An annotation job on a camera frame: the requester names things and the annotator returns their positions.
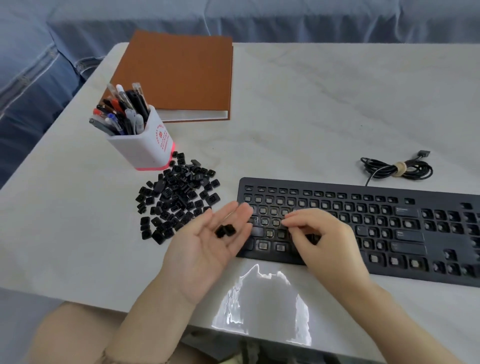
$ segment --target white table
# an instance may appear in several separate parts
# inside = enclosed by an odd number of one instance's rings
[[[168,244],[143,241],[136,172],[88,125],[127,44],[92,77],[0,191],[0,287],[128,311]],[[221,203],[241,177],[363,185],[362,156],[431,150],[432,178],[371,185],[480,194],[480,47],[235,44],[230,121],[169,124],[217,171]],[[373,276],[467,363],[480,357],[480,290]],[[305,267],[235,258],[191,324],[382,360]]]

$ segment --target pen holder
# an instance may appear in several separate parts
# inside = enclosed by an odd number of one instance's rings
[[[175,143],[155,108],[149,108],[143,133],[107,136],[107,140],[136,170],[164,170],[172,159]]]

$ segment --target brown book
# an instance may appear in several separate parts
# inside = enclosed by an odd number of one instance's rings
[[[232,60],[230,37],[137,30],[110,83],[140,82],[165,122],[229,120]]]

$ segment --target palm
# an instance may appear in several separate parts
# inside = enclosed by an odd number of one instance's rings
[[[215,214],[201,216],[183,227],[170,243],[162,270],[166,271],[182,294],[192,303],[198,303],[212,285],[220,278],[223,270],[250,235],[251,224],[247,224],[252,208],[236,203],[224,206]],[[219,239],[214,234],[221,223],[231,223],[237,233]]]

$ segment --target keyboard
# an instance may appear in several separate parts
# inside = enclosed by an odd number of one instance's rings
[[[239,257],[304,264],[280,221],[320,208],[352,228],[372,274],[480,287],[480,196],[245,177],[237,200],[253,208]]]

